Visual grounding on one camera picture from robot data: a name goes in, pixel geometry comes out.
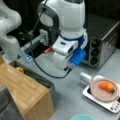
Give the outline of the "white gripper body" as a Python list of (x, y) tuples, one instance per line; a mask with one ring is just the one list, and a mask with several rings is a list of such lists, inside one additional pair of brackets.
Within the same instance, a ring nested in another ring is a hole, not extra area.
[(70, 62), (70, 58), (73, 56), (75, 50), (84, 50), (87, 42), (87, 35), (82, 35), (76, 39), (67, 39), (59, 36), (52, 47), (54, 51), (53, 62), (55, 67), (59, 70), (64, 70), (65, 68), (71, 68), (72, 66), (75, 66)]

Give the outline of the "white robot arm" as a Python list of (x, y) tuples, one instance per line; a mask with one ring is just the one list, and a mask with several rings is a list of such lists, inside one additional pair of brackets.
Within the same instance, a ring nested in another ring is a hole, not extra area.
[[(52, 46), (55, 67), (63, 70), (78, 66), (86, 55), (84, 48), (88, 42), (84, 28), (84, 0), (44, 0), (37, 12), (38, 20), (43, 25), (59, 30), (59, 36)], [(18, 40), (8, 36), (21, 22), (20, 14), (0, 0), (0, 47), (8, 63), (19, 58), (25, 60)]]

